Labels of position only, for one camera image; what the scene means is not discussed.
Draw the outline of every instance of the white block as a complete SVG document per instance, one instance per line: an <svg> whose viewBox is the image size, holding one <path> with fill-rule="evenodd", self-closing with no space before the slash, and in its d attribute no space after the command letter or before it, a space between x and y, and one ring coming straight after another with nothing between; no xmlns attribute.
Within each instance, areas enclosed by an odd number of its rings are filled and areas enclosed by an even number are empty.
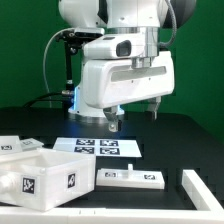
<svg viewBox="0 0 224 224"><path fill-rule="evenodd" d="M35 150L37 148L41 148L44 145L44 143L39 142L33 138L21 140L20 144L23 151Z"/></svg>
<svg viewBox="0 0 224 224"><path fill-rule="evenodd" d="M165 182L161 172L137 171L133 170L132 164L129 164L128 170L98 170L96 185L164 189Z"/></svg>
<svg viewBox="0 0 224 224"><path fill-rule="evenodd" d="M84 55L89 59L117 59L117 46L129 42L130 55L122 58L133 58L141 55L145 49L145 36L142 34L108 34L84 46Z"/></svg>
<svg viewBox="0 0 224 224"><path fill-rule="evenodd" d="M4 224L223 224L224 212L55 208L43 214L25 208L0 207L0 220Z"/></svg>
<svg viewBox="0 0 224 224"><path fill-rule="evenodd" d="M184 170L182 185L197 210L222 211L223 208L194 170Z"/></svg>
<svg viewBox="0 0 224 224"><path fill-rule="evenodd" d="M0 155L22 152L18 136L0 136Z"/></svg>

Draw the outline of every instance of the printed marker sheet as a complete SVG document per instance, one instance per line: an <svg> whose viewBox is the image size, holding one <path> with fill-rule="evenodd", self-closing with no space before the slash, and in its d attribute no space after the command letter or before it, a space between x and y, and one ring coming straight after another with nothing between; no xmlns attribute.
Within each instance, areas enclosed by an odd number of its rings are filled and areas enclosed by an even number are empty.
<svg viewBox="0 0 224 224"><path fill-rule="evenodd" d="M96 156L141 157L135 140L57 138L53 149Z"/></svg>

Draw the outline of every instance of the black table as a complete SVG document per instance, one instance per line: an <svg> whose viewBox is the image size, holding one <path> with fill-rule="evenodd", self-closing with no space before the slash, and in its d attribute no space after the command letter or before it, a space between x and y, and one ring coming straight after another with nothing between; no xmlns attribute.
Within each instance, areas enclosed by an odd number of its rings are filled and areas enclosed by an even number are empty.
<svg viewBox="0 0 224 224"><path fill-rule="evenodd" d="M136 140L142 158L97 157L100 168L162 171L164 191L99 187L62 207L195 209L181 186L183 169L194 169L217 200L224 205L224 146L190 117L159 114L151 122L144 113L128 112L118 133L107 125L87 125L69 120L61 109L2 108L0 135L35 138L52 148L57 137Z"/></svg>

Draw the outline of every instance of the white box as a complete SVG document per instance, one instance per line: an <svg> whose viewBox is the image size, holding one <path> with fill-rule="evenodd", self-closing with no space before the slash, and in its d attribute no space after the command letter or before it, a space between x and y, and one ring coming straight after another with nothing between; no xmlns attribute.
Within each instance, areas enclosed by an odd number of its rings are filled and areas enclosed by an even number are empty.
<svg viewBox="0 0 224 224"><path fill-rule="evenodd" d="M47 211L94 189L95 155L47 149L0 157L0 201Z"/></svg>

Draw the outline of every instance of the white robot link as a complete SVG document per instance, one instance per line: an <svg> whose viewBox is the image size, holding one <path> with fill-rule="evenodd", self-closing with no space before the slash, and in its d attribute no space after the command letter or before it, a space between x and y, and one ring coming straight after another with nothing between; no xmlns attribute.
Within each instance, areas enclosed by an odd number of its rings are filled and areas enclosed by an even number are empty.
<svg viewBox="0 0 224 224"><path fill-rule="evenodd" d="M60 14L75 36L101 36L82 45L82 78L69 113L86 122L106 117L109 130L117 131L117 116L124 113L119 105L149 99L156 118L161 96L174 89L171 53L164 49L195 5L196 0L60 0ZM161 28L173 29L167 43L159 42Z"/></svg>

